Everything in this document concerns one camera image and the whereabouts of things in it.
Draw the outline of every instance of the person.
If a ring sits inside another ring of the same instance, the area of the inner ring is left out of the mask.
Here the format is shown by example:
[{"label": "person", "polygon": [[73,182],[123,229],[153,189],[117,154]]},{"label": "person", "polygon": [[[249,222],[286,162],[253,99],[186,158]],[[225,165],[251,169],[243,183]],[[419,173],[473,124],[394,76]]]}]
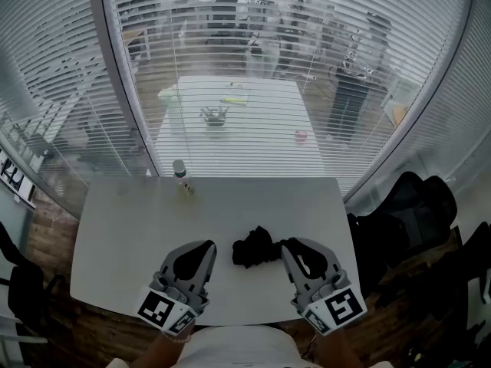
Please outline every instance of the person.
[{"label": "person", "polygon": [[[280,329],[269,326],[206,327],[192,336],[190,324],[177,337],[162,333],[148,350],[129,366],[119,359],[107,368],[362,368],[340,329],[315,338],[320,364],[303,360],[294,340]],[[373,368],[391,368],[388,362]]]},{"label": "person", "polygon": [[369,86],[384,88],[389,62],[387,34],[391,23],[380,15],[367,13],[369,34],[360,30],[351,36],[352,42],[342,65],[336,70],[338,86],[328,121],[328,135],[350,141]]}]

